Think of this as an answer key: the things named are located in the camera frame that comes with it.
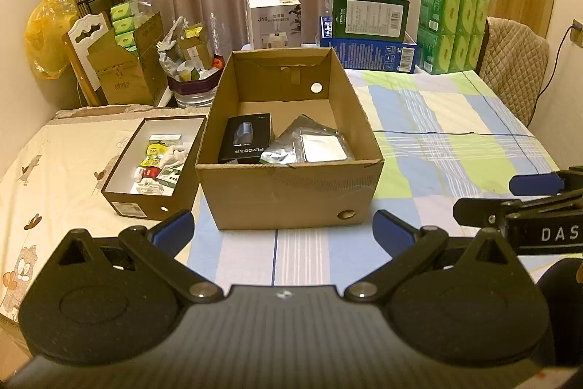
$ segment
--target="white medicine box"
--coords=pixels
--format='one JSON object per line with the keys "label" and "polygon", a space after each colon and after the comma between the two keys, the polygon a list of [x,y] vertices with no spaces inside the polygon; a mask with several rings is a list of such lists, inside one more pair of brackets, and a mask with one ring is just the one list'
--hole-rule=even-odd
{"label": "white medicine box", "polygon": [[298,0],[247,0],[247,23],[253,50],[301,46]]}

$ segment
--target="power outlet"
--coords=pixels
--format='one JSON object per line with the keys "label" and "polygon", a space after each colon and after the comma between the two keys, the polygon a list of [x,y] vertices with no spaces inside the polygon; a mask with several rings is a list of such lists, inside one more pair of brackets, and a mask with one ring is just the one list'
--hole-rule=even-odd
{"label": "power outlet", "polygon": [[583,48],[583,24],[573,19],[573,25],[579,27],[580,30],[571,29],[569,38],[576,46]]}

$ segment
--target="open cardboard box with tissue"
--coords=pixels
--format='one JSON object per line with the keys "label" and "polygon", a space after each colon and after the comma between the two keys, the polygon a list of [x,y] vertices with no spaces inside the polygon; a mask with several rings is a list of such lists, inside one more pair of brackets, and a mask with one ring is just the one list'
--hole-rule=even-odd
{"label": "open cardboard box with tissue", "polygon": [[137,57],[116,44],[113,30],[88,48],[87,59],[109,104],[157,104],[167,85],[156,49],[163,37],[162,19],[157,13],[133,31]]}
{"label": "open cardboard box with tissue", "polygon": [[[133,134],[114,165],[101,193],[121,216],[163,220],[182,209],[190,210],[198,190],[196,155],[206,116],[146,118]],[[141,195],[133,191],[134,173],[146,157],[150,137],[180,134],[184,144],[192,144],[180,178],[170,195]]]}
{"label": "open cardboard box with tissue", "polygon": [[[355,160],[218,164],[227,120],[270,113],[279,136],[300,114],[337,129]],[[363,222],[383,155],[355,90],[331,48],[232,52],[196,163],[219,229],[285,229]]]}

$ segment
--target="quilted chair cover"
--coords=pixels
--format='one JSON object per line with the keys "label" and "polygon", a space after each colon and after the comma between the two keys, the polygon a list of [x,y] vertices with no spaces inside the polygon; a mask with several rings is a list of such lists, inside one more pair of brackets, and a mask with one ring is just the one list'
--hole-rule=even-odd
{"label": "quilted chair cover", "polygon": [[480,76],[528,125],[549,61],[549,42],[514,20],[488,17],[490,39]]}

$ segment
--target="plastic bag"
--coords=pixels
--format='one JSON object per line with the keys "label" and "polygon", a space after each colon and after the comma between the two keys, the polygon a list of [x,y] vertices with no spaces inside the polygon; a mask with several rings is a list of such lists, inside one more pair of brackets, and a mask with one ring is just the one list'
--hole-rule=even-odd
{"label": "plastic bag", "polygon": [[263,151],[260,162],[295,164],[336,160],[354,160],[344,137],[336,129],[301,114]]}
{"label": "plastic bag", "polygon": [[63,74],[69,57],[62,36],[71,30],[78,18],[75,0],[42,0],[30,14],[24,45],[37,78],[57,79]]}

